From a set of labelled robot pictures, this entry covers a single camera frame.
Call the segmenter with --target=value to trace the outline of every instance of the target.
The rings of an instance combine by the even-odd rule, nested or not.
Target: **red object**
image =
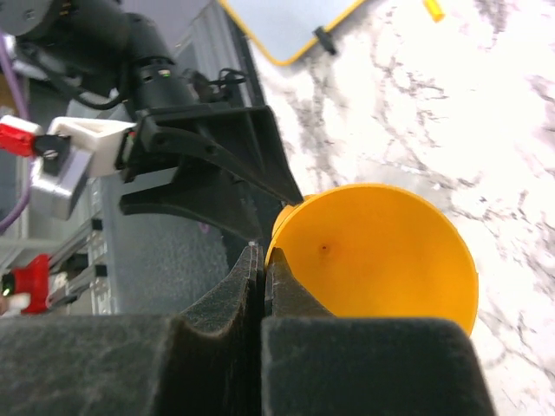
[[[22,310],[25,315],[36,315],[45,312],[48,307],[46,300],[49,296],[49,256],[41,254],[24,269],[13,269],[11,274],[15,278],[17,293],[30,294],[29,306]]]
[[[34,142],[35,135],[33,133],[8,126],[7,124],[0,124],[0,149],[4,149],[17,156],[29,158],[34,153]]]

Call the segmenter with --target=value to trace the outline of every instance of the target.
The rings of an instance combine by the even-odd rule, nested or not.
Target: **yellow cup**
[[[338,317],[438,317],[471,334],[478,274],[453,224],[425,199],[389,185],[346,185],[287,206],[273,249]]]

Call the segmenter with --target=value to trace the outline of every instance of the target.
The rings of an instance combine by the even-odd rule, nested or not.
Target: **black clip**
[[[326,52],[328,52],[330,55],[337,55],[336,45],[334,44],[329,32],[326,32],[325,29],[320,26],[316,30],[314,30],[313,33]]]

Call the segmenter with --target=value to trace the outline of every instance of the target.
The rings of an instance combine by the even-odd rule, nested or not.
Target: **white marble surface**
[[[383,180],[376,162],[423,173],[402,182],[442,205],[479,268],[473,342],[499,414],[553,415],[555,2],[440,3],[441,23],[420,0],[363,5],[337,57],[253,54],[304,192]]]

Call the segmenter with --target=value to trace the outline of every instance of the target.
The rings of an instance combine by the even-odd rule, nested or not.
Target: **silver metal block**
[[[58,176],[44,173],[42,159],[37,159],[31,172],[30,204],[33,210],[48,217],[68,220],[87,185],[92,158],[92,153],[72,147]]]

